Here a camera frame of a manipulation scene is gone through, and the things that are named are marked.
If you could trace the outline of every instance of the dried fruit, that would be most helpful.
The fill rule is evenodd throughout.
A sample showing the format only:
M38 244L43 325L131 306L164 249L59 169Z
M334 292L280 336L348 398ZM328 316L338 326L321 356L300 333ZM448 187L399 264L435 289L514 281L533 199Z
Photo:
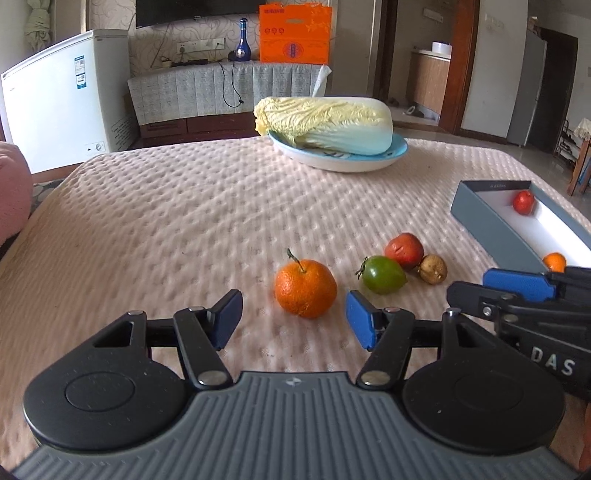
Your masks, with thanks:
M438 255L427 255L418 266L418 274L427 283L438 285L447 278L447 265Z

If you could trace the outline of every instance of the green tomato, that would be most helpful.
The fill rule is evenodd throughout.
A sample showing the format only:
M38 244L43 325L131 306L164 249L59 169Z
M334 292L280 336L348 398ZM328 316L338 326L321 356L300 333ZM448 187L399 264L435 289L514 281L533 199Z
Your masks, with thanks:
M407 282L402 267L394 260L381 255L366 257L357 273L365 286L379 295L395 292Z

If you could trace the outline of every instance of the blue vase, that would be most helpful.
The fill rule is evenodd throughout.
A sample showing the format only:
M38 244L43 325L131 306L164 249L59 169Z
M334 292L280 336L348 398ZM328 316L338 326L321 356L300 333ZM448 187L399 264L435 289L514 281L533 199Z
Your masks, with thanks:
M236 47L236 61L250 61L251 48L246 40L246 18L240 19L240 41Z

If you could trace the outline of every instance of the pink mattress pad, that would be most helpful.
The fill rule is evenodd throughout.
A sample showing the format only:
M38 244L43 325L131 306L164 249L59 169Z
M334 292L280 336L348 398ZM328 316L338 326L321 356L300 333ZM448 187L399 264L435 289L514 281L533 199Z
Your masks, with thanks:
M150 148L95 157L43 202L0 261L0 463L14 467L35 443L22 415L27 384L44 368L128 310L169 317L211 306L230 288L244 294L243 318L220 355L243 370L347 371L368 353L345 319L348 290L366 255L414 232L449 267L444 284L411 277L377 306L439 319L446 287L480 282L495 264L450 215L464 179L533 180L577 221L591 224L558 192L497 150L409 140L391 167L339 174L302 166L252 138ZM310 321L273 298L286 248L325 263L339 294ZM434 360L413 354L410 371ZM174 352L155 358L178 373ZM584 404L568 409L553 449L576 466Z

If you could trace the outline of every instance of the wooden cabinet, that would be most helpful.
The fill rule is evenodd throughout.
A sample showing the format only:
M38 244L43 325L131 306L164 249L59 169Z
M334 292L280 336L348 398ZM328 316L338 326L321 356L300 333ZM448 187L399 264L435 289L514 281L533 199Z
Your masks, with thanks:
M252 112L180 118L140 125L139 131L146 147L258 135Z
M441 115L449 60L414 52L408 75L407 99Z

